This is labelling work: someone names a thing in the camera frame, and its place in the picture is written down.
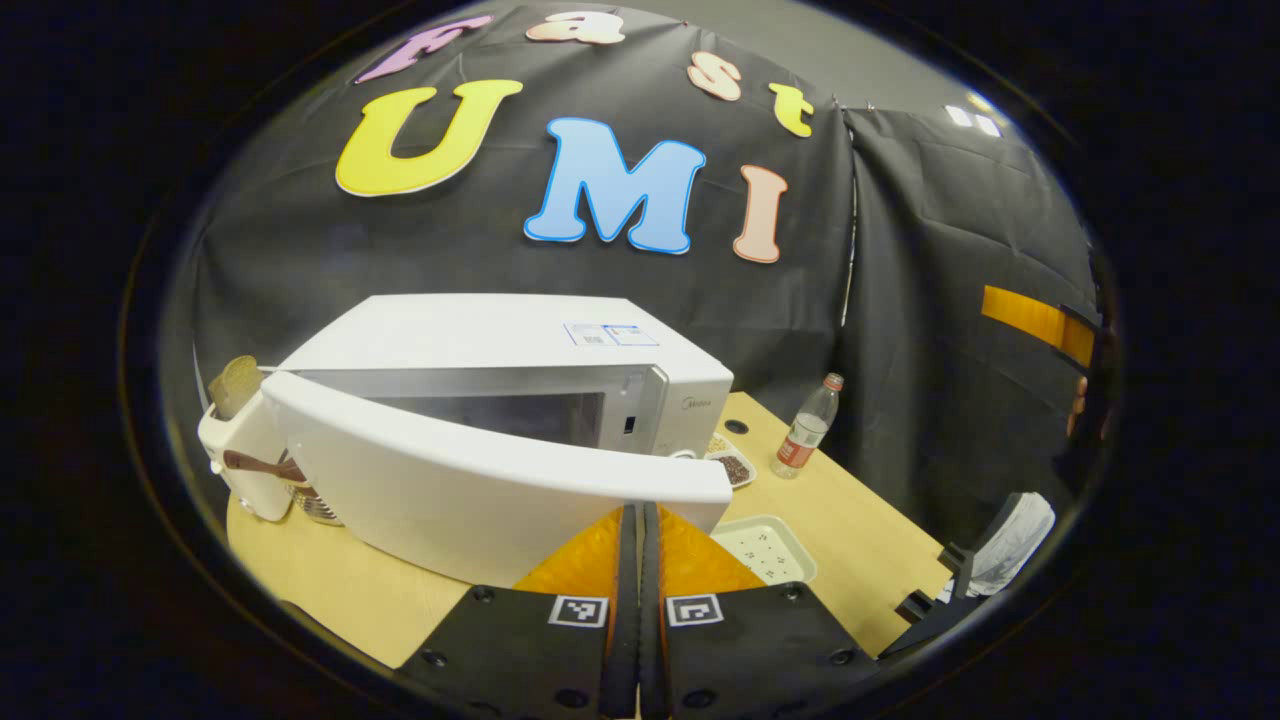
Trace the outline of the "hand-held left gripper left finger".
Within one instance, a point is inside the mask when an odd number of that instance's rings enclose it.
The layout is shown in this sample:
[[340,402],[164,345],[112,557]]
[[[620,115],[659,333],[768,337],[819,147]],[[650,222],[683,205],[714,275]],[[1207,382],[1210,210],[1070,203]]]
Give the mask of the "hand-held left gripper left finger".
[[611,518],[599,591],[475,585],[399,666],[474,719],[627,719],[639,710],[637,516]]

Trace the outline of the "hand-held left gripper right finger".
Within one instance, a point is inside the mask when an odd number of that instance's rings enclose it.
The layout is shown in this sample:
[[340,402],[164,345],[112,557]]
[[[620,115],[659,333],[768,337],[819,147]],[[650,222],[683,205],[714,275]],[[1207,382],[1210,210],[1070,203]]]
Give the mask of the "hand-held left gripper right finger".
[[803,582],[673,593],[675,543],[643,507],[640,716],[809,719],[879,674]]

